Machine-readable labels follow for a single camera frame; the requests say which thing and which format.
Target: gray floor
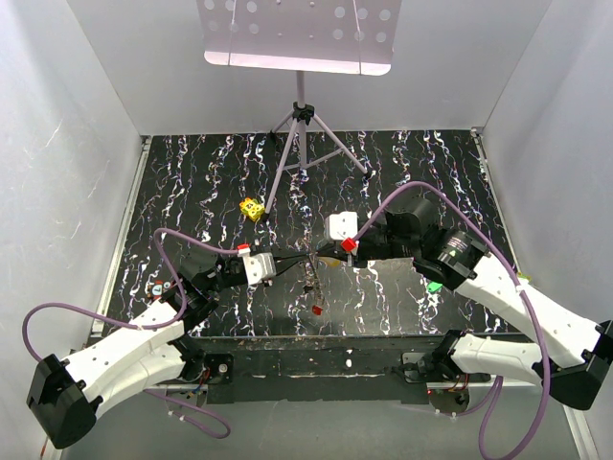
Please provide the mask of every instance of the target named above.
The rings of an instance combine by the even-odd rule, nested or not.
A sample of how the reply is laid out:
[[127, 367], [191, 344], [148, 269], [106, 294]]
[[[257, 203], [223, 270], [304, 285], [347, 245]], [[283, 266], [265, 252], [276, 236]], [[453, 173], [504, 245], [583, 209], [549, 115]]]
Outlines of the gray floor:
[[[478, 401], [484, 389], [471, 390]], [[505, 388], [487, 434], [489, 455], [506, 454], [538, 404], [534, 387]], [[211, 406], [232, 423], [225, 440], [202, 435], [139, 395], [104, 415], [63, 460], [108, 459], [479, 459], [483, 412], [451, 422], [397, 402], [250, 402]], [[551, 401], [533, 442], [518, 458], [578, 459], [561, 405]]]

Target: white panel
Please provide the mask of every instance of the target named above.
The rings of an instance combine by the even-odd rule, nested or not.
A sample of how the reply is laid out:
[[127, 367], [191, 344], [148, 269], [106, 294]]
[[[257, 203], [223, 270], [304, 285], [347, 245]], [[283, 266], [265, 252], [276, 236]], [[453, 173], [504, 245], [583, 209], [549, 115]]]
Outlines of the white panel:
[[172, 345], [162, 345], [125, 369], [101, 392], [102, 403], [96, 411], [99, 420], [111, 408], [122, 401], [162, 381], [178, 379], [185, 362]]
[[[296, 99], [290, 72], [206, 62], [194, 0], [68, 2], [142, 134], [267, 131]], [[307, 74], [307, 102], [332, 129], [482, 126], [550, 2], [404, 0], [392, 70]]]
[[[158, 300], [130, 323], [139, 326], [161, 324], [175, 315], [176, 311], [169, 304]], [[160, 329], [119, 329], [96, 345], [67, 356], [70, 364], [66, 370], [74, 381], [85, 381], [83, 395], [92, 402], [131, 365], [184, 333], [183, 321]]]
[[[613, 318], [613, 4], [555, 0], [485, 131], [522, 270], [564, 307]], [[586, 414], [601, 458], [613, 441], [609, 375]]]
[[[474, 271], [477, 277], [467, 279], [455, 291], [484, 305], [536, 342], [532, 319], [500, 261], [484, 257]], [[566, 310], [527, 283], [522, 288], [533, 305], [550, 358], [563, 368], [583, 364], [583, 351], [592, 352], [601, 338], [597, 323]]]
[[[38, 458], [21, 322], [51, 300], [98, 305], [140, 138], [63, 1], [0, 0], [0, 458]], [[45, 311], [30, 337], [68, 353], [91, 320]]]
[[492, 374], [541, 384], [533, 364], [542, 359], [535, 343], [516, 343], [479, 338], [468, 333], [455, 346], [453, 362], [466, 374]]
[[401, 0], [196, 3], [212, 64], [377, 76], [390, 70]]

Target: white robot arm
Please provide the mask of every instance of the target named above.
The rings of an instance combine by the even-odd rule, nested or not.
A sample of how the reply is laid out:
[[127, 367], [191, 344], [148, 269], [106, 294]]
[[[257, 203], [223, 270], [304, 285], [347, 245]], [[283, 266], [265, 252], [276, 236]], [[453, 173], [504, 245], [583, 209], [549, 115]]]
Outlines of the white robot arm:
[[330, 243], [322, 257], [351, 265], [368, 261], [413, 258], [416, 271], [504, 318], [533, 342], [517, 343], [450, 331], [432, 354], [404, 365], [417, 380], [453, 380], [462, 374], [493, 374], [540, 385], [543, 363], [532, 319], [519, 292], [533, 304], [545, 337], [552, 369], [552, 397], [587, 410], [594, 402], [613, 360], [611, 321], [601, 324], [566, 310], [527, 282], [516, 287], [502, 263], [479, 241], [458, 229], [438, 226], [439, 213], [425, 198], [390, 203], [385, 219], [359, 241], [354, 235], [357, 214], [344, 212], [326, 220]]
[[[357, 267], [370, 260], [412, 258], [413, 266], [426, 278], [481, 303], [533, 341], [508, 342], [449, 331], [434, 352], [404, 370], [421, 381], [483, 373], [541, 384], [543, 362], [534, 343], [534, 326], [503, 265], [466, 233], [436, 225], [438, 213], [423, 198], [397, 203], [385, 217], [385, 223], [352, 241], [347, 235], [355, 234], [357, 214], [331, 216], [326, 221], [330, 243], [317, 255]], [[119, 329], [64, 360], [47, 356], [36, 366], [28, 407], [53, 444], [63, 449], [82, 438], [111, 407], [144, 389], [166, 380], [197, 380], [205, 368], [213, 371], [213, 366], [187, 333], [216, 308], [211, 294], [232, 286], [269, 283], [309, 257], [258, 250], [252, 254], [243, 245], [238, 257], [227, 260], [190, 259], [180, 270], [189, 299], [180, 321], [158, 330]], [[597, 324], [582, 318], [528, 284], [519, 289], [531, 299], [544, 332], [552, 369], [551, 396], [571, 407], [588, 409], [613, 360], [611, 321]], [[176, 289], [172, 289], [131, 323], [166, 322], [179, 309]], [[214, 378], [227, 379], [233, 363], [218, 364]]]

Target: music stand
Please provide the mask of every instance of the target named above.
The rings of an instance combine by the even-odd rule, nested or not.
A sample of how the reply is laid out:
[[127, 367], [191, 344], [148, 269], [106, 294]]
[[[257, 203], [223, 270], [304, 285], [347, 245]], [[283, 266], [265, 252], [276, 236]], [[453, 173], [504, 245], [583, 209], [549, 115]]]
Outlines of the music stand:
[[[372, 175], [305, 101], [305, 72], [379, 76], [392, 66], [401, 0], [197, 0], [204, 30], [204, 58], [217, 65], [296, 71], [298, 101], [271, 130], [292, 119], [263, 219], [283, 171], [308, 169], [343, 153]], [[307, 125], [314, 121], [337, 149], [307, 160]], [[298, 133], [300, 162], [286, 166]]]

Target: green object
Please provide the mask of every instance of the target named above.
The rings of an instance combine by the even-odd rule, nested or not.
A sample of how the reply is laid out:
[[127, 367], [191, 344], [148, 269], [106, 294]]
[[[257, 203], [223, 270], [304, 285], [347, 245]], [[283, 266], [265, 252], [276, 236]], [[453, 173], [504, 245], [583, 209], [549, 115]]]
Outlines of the green object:
[[441, 283], [435, 283], [434, 281], [428, 283], [428, 292], [430, 292], [431, 294], [434, 292], [438, 292], [439, 290], [441, 290], [441, 288], [443, 287], [443, 285]]

